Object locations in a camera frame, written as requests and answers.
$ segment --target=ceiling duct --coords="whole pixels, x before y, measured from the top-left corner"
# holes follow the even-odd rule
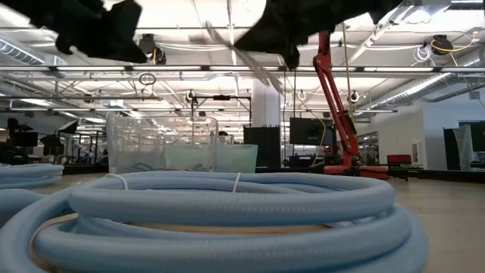
[[[43,65],[45,63],[43,58],[29,53],[13,42],[6,40],[3,36],[0,36],[0,53],[29,65]]]
[[[5,35],[0,34],[0,54],[12,57],[28,65],[48,65],[48,66],[62,66],[67,65],[67,62],[56,55],[42,54],[26,48],[22,43],[14,41]],[[64,74],[59,72],[48,72],[47,75],[55,77],[64,77]]]
[[[449,6],[449,11],[481,11],[485,5],[485,0],[463,0],[463,1],[452,1]]]
[[[458,64],[460,67],[485,66],[485,47],[466,54],[458,60]],[[426,79],[413,80],[380,97],[375,102],[372,102],[372,104],[361,107],[361,109],[375,109],[387,105],[410,103],[437,90],[446,88],[448,85],[451,86],[461,81],[462,79],[455,73],[441,73]]]

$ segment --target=light blue hose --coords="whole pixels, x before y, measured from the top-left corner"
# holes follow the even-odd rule
[[[318,174],[152,172],[104,177],[52,194],[0,230],[0,272],[44,272],[29,260],[46,220],[77,220],[40,231],[34,250],[72,272],[418,273],[427,261],[419,221],[394,204],[381,180]],[[345,227],[307,234],[242,237],[158,231],[122,222],[194,226]]]
[[[61,181],[64,166],[32,164],[0,167],[1,189],[45,187]]]

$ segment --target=wire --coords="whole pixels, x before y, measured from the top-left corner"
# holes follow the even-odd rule
[[[286,70],[283,72],[283,76],[285,77],[286,79]],[[286,114],[286,80],[284,82],[284,92],[285,92],[285,96],[284,97],[284,104],[283,104],[283,156],[284,156],[284,159],[283,161],[286,160],[286,121],[285,121],[285,114]]]
[[[441,48],[434,45],[434,43],[436,42],[435,39],[433,41],[431,41],[431,46],[433,46],[435,49],[438,49],[442,52],[460,52],[461,50],[464,50],[464,49],[471,47],[474,44],[474,39],[475,39],[475,33],[473,33],[473,38],[471,39],[470,43],[468,45],[464,46],[464,47],[459,48],[459,49],[441,49]]]

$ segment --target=black screen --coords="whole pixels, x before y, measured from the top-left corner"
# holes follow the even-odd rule
[[[474,123],[470,127],[473,151],[485,152],[485,123]]]
[[[18,147],[37,147],[39,134],[37,132],[19,132],[13,136],[14,145]]]
[[[324,145],[335,146],[333,135],[333,122],[322,120],[327,126]],[[289,120],[289,142],[295,145],[314,145],[321,144],[324,135],[324,125],[315,118],[290,118]]]

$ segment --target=concrete floor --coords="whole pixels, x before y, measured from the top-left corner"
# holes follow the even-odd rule
[[[102,176],[64,176],[60,185],[37,192],[53,193]],[[390,183],[397,189],[398,202],[415,213],[428,232],[430,259],[425,273],[483,272],[485,184],[399,179]]]

